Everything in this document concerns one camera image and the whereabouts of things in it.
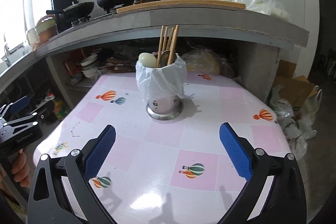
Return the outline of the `person's left hand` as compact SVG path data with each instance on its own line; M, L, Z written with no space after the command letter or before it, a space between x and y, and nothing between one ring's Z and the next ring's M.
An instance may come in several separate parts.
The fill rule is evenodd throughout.
M23 150L18 151L18 156L13 162L13 166L11 168L11 174L14 175L14 181L18 182L21 187L26 188L31 184L31 180L29 178L29 165L27 164L27 157ZM7 173L1 166L1 192L7 193L9 196L11 195L8 188L3 183L3 178L7 176Z

